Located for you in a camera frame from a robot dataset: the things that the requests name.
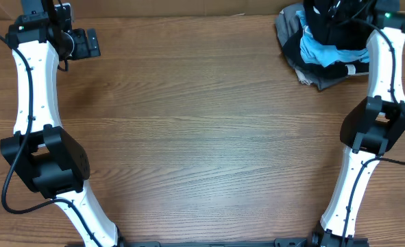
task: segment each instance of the wooden surface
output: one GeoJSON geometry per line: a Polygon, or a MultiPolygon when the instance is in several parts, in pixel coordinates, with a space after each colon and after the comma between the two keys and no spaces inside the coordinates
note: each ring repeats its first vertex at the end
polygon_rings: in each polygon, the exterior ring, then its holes
{"type": "MultiPolygon", "coordinates": [[[[302,0],[62,0],[69,2],[75,18],[146,16],[229,16],[278,14],[302,0]]],[[[405,0],[400,0],[405,11],[405,0]]],[[[16,20],[23,14],[21,1],[0,0],[0,19],[16,20]]]]}
{"type": "MultiPolygon", "coordinates": [[[[130,241],[303,237],[320,219],[341,167],[339,129],[367,77],[322,93],[299,84],[273,19],[77,22],[97,28],[102,57],[58,73],[60,115],[88,153],[104,211],[130,241]]],[[[0,21],[0,32],[9,24],[0,21]]],[[[0,139],[12,136],[16,91],[0,43],[0,139]]],[[[405,134],[387,157],[405,160],[405,134]]],[[[0,194],[8,168],[0,155],[0,194]]],[[[43,201],[16,176],[8,195],[16,209],[43,201]]],[[[405,167],[378,166],[356,236],[405,246],[405,167]]],[[[10,215],[0,203],[0,246],[78,241],[56,206],[10,215]]]]}

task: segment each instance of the black cloth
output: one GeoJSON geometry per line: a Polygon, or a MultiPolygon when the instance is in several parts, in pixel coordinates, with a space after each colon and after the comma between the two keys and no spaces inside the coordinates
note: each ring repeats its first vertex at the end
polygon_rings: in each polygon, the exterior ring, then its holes
{"type": "MultiPolygon", "coordinates": [[[[341,6],[335,20],[346,20],[359,11],[364,3],[355,2],[358,4],[357,6],[341,6]]],[[[332,0],[304,0],[306,20],[313,38],[322,45],[336,45],[337,49],[364,49],[367,44],[367,39],[373,30],[370,27],[365,27],[360,23],[354,22],[349,22],[337,27],[336,23],[333,24],[332,20],[327,15],[331,3],[332,0]],[[314,11],[313,6],[316,7],[320,14],[314,11]]]]}
{"type": "Polygon", "coordinates": [[[356,73],[366,73],[369,70],[369,64],[355,61],[355,62],[335,62],[332,65],[323,67],[320,64],[305,63],[301,57],[301,48],[299,46],[303,36],[303,29],[299,28],[298,32],[292,35],[284,44],[282,50],[286,57],[290,58],[296,65],[302,69],[314,73],[316,76],[325,79],[337,79],[348,76],[348,68],[346,65],[351,64],[356,67],[356,73]]]}

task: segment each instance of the wooden tabletop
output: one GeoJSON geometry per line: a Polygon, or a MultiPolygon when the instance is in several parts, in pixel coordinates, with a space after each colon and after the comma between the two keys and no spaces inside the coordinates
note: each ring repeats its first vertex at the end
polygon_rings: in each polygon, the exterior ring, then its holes
{"type": "MultiPolygon", "coordinates": [[[[102,56],[58,72],[65,130],[83,145],[90,182],[130,241],[305,237],[332,196],[344,117],[367,77],[319,93],[297,81],[274,16],[82,19],[102,56]]],[[[0,21],[6,33],[9,21],[0,21]]],[[[405,88],[405,50],[404,50],[405,88]]],[[[0,139],[17,111],[16,68],[0,43],[0,139]]],[[[405,133],[387,157],[405,160],[405,133]]],[[[1,188],[9,165],[0,155],[1,188]]],[[[8,202],[39,202],[15,176],[8,202]]],[[[372,246],[405,246],[405,167],[381,163],[356,225],[372,246]]],[[[0,203],[0,246],[81,241],[56,206],[27,215],[0,203]]]]}

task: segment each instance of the white plastic casing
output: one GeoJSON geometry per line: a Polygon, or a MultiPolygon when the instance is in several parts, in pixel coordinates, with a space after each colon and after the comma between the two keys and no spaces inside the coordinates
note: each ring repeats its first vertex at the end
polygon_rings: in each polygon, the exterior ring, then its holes
{"type": "MultiPolygon", "coordinates": [[[[59,65],[59,56],[50,43],[31,41],[19,45],[18,50],[24,55],[32,68],[33,79],[33,115],[35,121],[32,133],[43,130],[44,125],[53,127],[62,126],[58,110],[58,94],[56,91],[56,72],[59,65]]],[[[29,114],[29,79],[24,62],[13,51],[13,57],[18,72],[18,115],[14,133],[27,130],[29,114]]]]}
{"type": "MultiPolygon", "coordinates": [[[[405,44],[405,34],[401,30],[386,27],[382,30],[393,44],[395,50],[395,98],[398,102],[405,102],[405,94],[402,86],[402,55],[405,44]]],[[[368,96],[379,95],[382,100],[392,102],[391,98],[391,73],[393,68],[393,57],[389,50],[388,43],[374,30],[367,41],[369,52],[369,84],[368,96]]]]}
{"type": "MultiPolygon", "coordinates": [[[[84,181],[84,190],[81,193],[70,191],[57,195],[56,198],[64,198],[72,201],[76,209],[82,214],[91,232],[103,247],[116,246],[119,240],[117,227],[106,217],[103,209],[91,190],[88,180],[84,181]]],[[[74,227],[84,240],[85,247],[97,247],[96,243],[90,239],[86,230],[80,222],[75,212],[68,208],[66,203],[56,203],[70,218],[74,227]]]]}
{"type": "MultiPolygon", "coordinates": [[[[375,154],[360,151],[355,154],[352,149],[345,146],[343,155],[343,165],[341,172],[339,173],[338,182],[334,189],[332,200],[328,206],[326,212],[321,217],[321,226],[324,230],[332,230],[332,234],[342,236],[345,217],[347,216],[347,205],[350,198],[350,194],[353,189],[354,181],[359,174],[362,162],[366,162],[376,157],[375,154]]],[[[369,178],[373,174],[379,161],[373,161],[368,164],[368,167],[363,171],[352,201],[352,211],[350,212],[347,235],[354,236],[354,225],[356,224],[356,216],[359,211],[360,203],[367,188],[369,178]]]]}

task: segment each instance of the gray cloth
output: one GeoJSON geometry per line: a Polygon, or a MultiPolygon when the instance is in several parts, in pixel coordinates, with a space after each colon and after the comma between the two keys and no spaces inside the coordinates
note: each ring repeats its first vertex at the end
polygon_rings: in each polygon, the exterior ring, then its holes
{"type": "MultiPolygon", "coordinates": [[[[277,37],[281,46],[284,46],[287,40],[299,30],[299,19],[296,16],[298,10],[304,11],[304,6],[302,3],[296,3],[290,5],[289,7],[286,7],[280,12],[280,15],[278,15],[277,19],[275,20],[275,26],[277,28],[277,37]]],[[[291,59],[287,57],[286,59],[289,65],[292,68],[294,68],[297,75],[301,74],[304,75],[304,78],[301,76],[298,77],[298,80],[301,83],[309,85],[310,82],[313,82],[318,86],[318,89],[320,91],[327,89],[331,86],[334,86],[335,84],[338,84],[339,82],[342,82],[343,80],[346,79],[346,77],[332,80],[320,78],[317,77],[315,74],[302,69],[300,66],[296,65],[291,59]]]]}

